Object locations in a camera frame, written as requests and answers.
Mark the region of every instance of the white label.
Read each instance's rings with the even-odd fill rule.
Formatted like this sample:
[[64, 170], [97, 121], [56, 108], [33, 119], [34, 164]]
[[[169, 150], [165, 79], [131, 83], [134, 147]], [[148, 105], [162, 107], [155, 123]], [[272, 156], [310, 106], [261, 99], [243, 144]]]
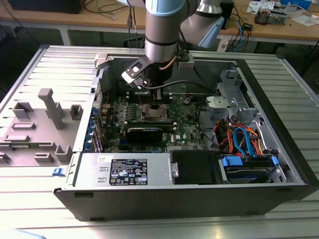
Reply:
[[109, 162], [112, 159], [113, 159], [113, 156], [111, 156], [111, 155], [99, 155], [98, 163]]
[[11, 148], [29, 148], [29, 145], [10, 145]]

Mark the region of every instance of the warning label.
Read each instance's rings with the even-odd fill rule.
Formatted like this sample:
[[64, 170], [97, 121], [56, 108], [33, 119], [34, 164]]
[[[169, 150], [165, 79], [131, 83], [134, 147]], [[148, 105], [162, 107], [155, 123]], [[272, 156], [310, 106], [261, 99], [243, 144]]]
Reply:
[[110, 184], [147, 185], [147, 159], [112, 159]]

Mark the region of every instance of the wooden table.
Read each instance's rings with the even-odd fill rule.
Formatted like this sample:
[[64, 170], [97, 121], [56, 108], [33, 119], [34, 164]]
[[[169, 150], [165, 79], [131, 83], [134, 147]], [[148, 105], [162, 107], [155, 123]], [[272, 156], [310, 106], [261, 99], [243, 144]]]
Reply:
[[[258, 25], [254, 23], [254, 14], [246, 12], [249, 0], [235, 0], [239, 15], [246, 23], [254, 25], [250, 41], [265, 41], [291, 44], [308, 44], [314, 45], [319, 39], [319, 25], [304, 26], [291, 19], [288, 19], [285, 25]], [[99, 0], [99, 5], [110, 4], [115, 0]], [[98, 13], [92, 13], [82, 9], [79, 14], [66, 14], [54, 12], [36, 12], [36, 11], [15, 11], [6, 2], [9, 11], [22, 23], [25, 27], [37, 28], [54, 28], [61, 33], [64, 45], [72, 45], [69, 37], [69, 30], [85, 30], [99, 32], [127, 32], [127, 16], [129, 8], [118, 10], [115, 12], [116, 19], [110, 19]], [[104, 10], [112, 10], [121, 7], [116, 6], [105, 7]], [[93, 2], [88, 5], [92, 11], [97, 11], [97, 6]], [[319, 7], [311, 6], [310, 11], [319, 11]], [[137, 8], [136, 18], [138, 33], [145, 32], [145, 10]], [[0, 21], [2, 25], [19, 26], [14, 21], [5, 7], [0, 3]], [[238, 34], [233, 22], [230, 22], [226, 30], [221, 30], [217, 38], [221, 39], [218, 50], [224, 51], [229, 40], [234, 39]]]

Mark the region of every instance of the table leg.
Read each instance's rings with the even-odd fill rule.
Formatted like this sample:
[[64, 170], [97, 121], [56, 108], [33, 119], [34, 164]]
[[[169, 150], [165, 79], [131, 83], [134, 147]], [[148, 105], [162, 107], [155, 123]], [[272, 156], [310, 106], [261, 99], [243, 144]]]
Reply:
[[72, 39], [69, 35], [69, 31], [66, 27], [60, 28], [60, 33], [63, 41], [63, 45], [72, 46]]
[[104, 41], [104, 32], [99, 31], [99, 34], [100, 34], [100, 43], [101, 43], [101, 44], [105, 44], [105, 41]]
[[225, 52], [232, 35], [221, 35], [217, 51]]

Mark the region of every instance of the side panel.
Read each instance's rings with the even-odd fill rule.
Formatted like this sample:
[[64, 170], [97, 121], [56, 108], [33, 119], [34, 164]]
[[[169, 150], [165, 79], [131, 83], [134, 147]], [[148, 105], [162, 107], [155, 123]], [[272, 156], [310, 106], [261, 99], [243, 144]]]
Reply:
[[306, 196], [309, 196], [311, 193], [317, 191], [319, 189], [319, 180], [315, 176], [314, 172], [311, 170], [309, 164], [307, 163], [305, 157], [299, 150], [295, 141], [289, 134], [287, 128], [284, 123], [278, 116], [275, 111], [273, 105], [270, 103], [268, 97], [265, 92], [261, 88], [254, 74], [250, 70], [249, 66], [246, 64], [244, 60], [239, 60], [238, 65], [241, 71], [244, 73], [246, 81], [248, 83], [247, 87], [251, 88], [251, 91], [254, 93], [258, 104], [264, 111], [267, 119], [269, 120], [271, 126], [273, 127], [277, 137], [279, 138], [281, 144], [283, 145], [287, 155], [290, 160], [296, 167], [300, 177], [302, 180], [309, 185], [308, 189], [305, 190], [302, 194], [298, 195], [298, 197], [294, 198], [295, 200], [301, 200]]
[[59, 191], [54, 195], [80, 221], [263, 215], [302, 187], [196, 190]]

